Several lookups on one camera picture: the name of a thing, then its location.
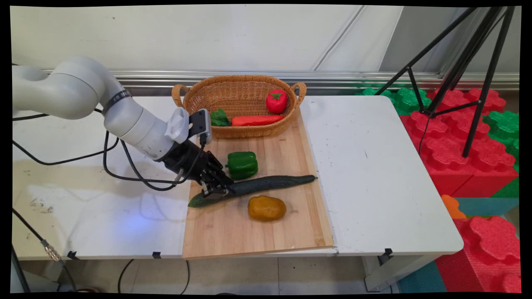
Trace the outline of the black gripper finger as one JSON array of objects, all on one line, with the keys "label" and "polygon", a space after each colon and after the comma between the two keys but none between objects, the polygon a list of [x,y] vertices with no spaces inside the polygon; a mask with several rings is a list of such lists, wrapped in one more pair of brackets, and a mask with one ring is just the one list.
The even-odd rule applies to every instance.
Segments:
[{"label": "black gripper finger", "polygon": [[217,186],[223,187],[224,189],[234,184],[232,178],[224,172],[224,167],[220,161],[212,153],[208,153],[208,173],[214,179]]},{"label": "black gripper finger", "polygon": [[227,176],[202,176],[202,197],[222,198],[230,193],[230,178]]}]

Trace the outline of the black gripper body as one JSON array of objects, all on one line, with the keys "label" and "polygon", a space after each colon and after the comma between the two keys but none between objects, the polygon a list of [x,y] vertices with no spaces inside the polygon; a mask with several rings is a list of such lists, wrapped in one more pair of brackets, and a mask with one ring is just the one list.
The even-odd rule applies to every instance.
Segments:
[{"label": "black gripper body", "polygon": [[165,167],[172,172],[179,173],[184,170],[182,178],[201,183],[202,174],[219,170],[219,165],[214,161],[214,156],[209,151],[203,151],[190,140],[179,144],[173,142],[170,150],[160,159]]}]

